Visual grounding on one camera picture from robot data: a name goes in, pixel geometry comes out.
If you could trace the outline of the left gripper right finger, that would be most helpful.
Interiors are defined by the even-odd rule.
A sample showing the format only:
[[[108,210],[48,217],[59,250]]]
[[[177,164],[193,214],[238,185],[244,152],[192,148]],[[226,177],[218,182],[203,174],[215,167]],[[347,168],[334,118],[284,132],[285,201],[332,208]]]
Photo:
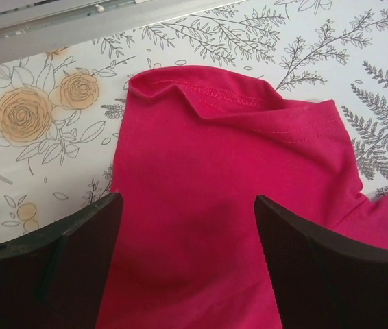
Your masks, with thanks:
[[[254,213],[283,328],[388,328],[388,250],[259,195]]]

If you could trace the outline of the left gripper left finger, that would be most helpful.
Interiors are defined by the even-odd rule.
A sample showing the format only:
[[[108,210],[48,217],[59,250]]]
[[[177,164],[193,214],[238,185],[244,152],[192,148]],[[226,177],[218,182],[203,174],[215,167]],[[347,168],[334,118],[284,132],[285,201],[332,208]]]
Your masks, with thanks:
[[[94,328],[122,212],[111,193],[0,243],[0,328]]]

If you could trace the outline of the magenta t shirt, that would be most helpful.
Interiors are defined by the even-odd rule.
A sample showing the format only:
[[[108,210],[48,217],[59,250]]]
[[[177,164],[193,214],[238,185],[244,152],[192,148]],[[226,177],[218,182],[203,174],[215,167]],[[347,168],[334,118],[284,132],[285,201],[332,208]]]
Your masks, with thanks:
[[[129,82],[112,190],[124,201],[98,328],[280,328],[256,229],[264,195],[388,249],[388,195],[373,202],[333,101],[173,66]]]

